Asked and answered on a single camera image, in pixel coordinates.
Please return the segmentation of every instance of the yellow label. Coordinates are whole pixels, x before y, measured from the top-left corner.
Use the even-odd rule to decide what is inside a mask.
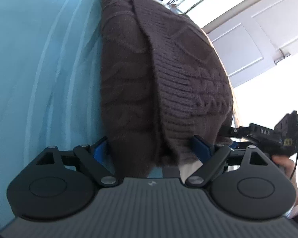
[[[290,147],[292,146],[292,138],[288,138],[284,140],[284,146],[285,147]]]

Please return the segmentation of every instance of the light blue bedsheet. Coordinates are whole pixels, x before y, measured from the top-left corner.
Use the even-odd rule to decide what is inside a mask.
[[[0,228],[10,181],[46,146],[101,138],[100,0],[0,0]]]

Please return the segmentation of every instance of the white door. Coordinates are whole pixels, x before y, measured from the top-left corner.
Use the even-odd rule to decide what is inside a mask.
[[[261,0],[208,35],[239,86],[298,53],[298,0]]]

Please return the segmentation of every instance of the white wall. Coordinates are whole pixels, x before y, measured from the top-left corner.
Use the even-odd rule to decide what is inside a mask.
[[[298,54],[236,87],[234,92],[243,126],[256,123],[273,129],[286,113],[298,111]]]

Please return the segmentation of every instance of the brown knit sweater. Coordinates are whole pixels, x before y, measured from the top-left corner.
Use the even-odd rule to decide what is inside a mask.
[[[227,75],[207,36],[154,0],[102,0],[102,119],[117,175],[197,160],[232,123]]]

